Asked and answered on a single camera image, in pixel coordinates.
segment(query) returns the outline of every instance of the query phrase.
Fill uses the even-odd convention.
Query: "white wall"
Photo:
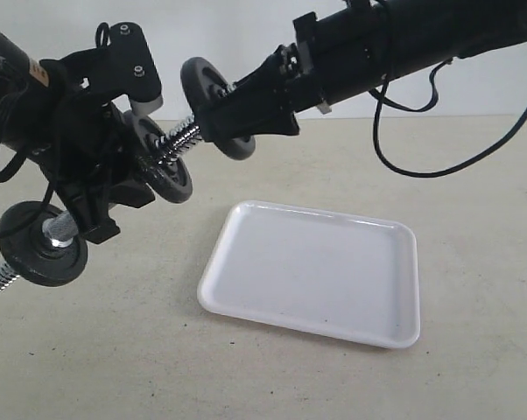
[[[294,40],[294,18],[308,11],[324,17],[342,7],[340,0],[2,0],[0,30],[35,58],[60,58],[92,46],[103,20],[137,22],[165,84],[165,106],[155,117],[179,119],[189,112],[179,84],[185,60],[206,57],[238,79]],[[390,96],[423,105],[430,95],[426,78],[423,72],[394,83]],[[527,104],[527,45],[457,62],[441,73],[439,86],[442,100],[433,115],[518,114]],[[337,105],[331,116],[373,111],[374,102],[362,95]]]

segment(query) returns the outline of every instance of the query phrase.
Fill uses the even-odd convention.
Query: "beige table surface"
[[[513,120],[385,120],[385,149],[438,169]],[[78,281],[1,295],[0,419],[527,419],[527,127],[469,171],[414,180],[379,164],[369,120],[302,125],[261,138],[247,163],[192,151],[189,202],[117,208],[123,234],[91,247]],[[0,214],[44,188],[29,165],[0,185]],[[197,283],[228,210],[252,199],[410,226],[418,344],[384,351],[205,313]]]

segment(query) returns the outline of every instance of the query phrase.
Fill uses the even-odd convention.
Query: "black weight plate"
[[[41,203],[27,201],[7,210],[0,220],[0,232],[10,229],[40,209]],[[88,246],[77,236],[64,249],[46,246],[42,233],[44,221],[56,217],[61,211],[50,205],[47,211],[27,229],[0,240],[4,260],[23,278],[45,287],[60,287],[71,283],[84,271],[88,261]]]
[[[212,102],[220,90],[227,90],[227,81],[219,71],[206,59],[194,57],[182,66],[180,72],[182,88],[187,102],[195,114],[197,109]],[[233,138],[227,141],[212,141],[220,151],[234,160],[245,160],[256,150],[256,139],[253,136]]]
[[[159,163],[149,149],[149,137],[161,137],[165,132],[149,117],[136,117],[130,111],[125,118],[138,137],[135,159],[141,178],[163,199],[174,204],[188,201],[193,194],[192,177],[182,159],[173,164]]]

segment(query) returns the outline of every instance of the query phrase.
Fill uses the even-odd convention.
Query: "black cylinder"
[[[454,57],[527,41],[527,0],[386,0],[348,8],[315,23],[314,71],[330,105],[382,84],[393,39],[393,79]]]
[[[6,130],[3,143],[17,150],[21,143],[39,141],[40,127],[62,94],[62,83],[0,32],[0,101],[26,86]]]

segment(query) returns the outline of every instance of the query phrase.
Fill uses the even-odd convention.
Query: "white tray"
[[[385,348],[419,337],[417,244],[400,223],[247,201],[198,289],[208,311]]]

